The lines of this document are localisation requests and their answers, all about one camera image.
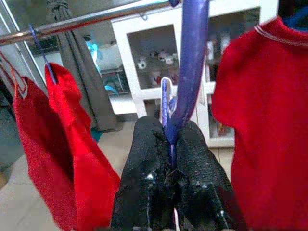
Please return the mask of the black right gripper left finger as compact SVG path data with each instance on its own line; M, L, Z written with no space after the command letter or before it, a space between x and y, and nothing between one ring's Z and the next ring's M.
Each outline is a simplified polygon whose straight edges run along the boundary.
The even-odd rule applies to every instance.
M115 195L112 230L173 228L173 193L165 185L167 170L168 151L162 124L152 116L139 118Z

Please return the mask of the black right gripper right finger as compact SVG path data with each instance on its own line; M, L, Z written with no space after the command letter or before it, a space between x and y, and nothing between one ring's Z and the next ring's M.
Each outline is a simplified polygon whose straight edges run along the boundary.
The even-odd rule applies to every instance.
M182 231L241 229L241 211L227 174L192 121L178 136L177 169Z

